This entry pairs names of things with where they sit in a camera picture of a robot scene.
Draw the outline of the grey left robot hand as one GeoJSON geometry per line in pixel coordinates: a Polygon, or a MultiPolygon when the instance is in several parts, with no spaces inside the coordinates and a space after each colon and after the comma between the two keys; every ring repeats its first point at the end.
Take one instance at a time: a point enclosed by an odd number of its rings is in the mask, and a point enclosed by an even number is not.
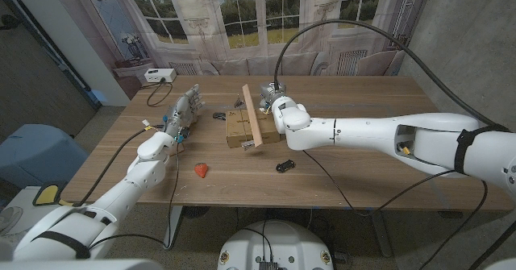
{"type": "Polygon", "coordinates": [[[175,137],[178,136],[183,128],[195,123],[198,118],[198,111],[205,105],[202,100],[200,85],[195,84],[172,106],[164,122],[164,133],[175,137]]]}

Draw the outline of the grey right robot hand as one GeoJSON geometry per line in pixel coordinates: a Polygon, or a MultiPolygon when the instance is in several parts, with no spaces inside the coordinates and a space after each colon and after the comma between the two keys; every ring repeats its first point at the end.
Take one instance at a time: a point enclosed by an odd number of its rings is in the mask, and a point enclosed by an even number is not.
{"type": "Polygon", "coordinates": [[[278,84],[278,89],[275,89],[274,82],[265,82],[260,84],[260,107],[267,110],[278,98],[286,95],[286,85],[278,84]]]}

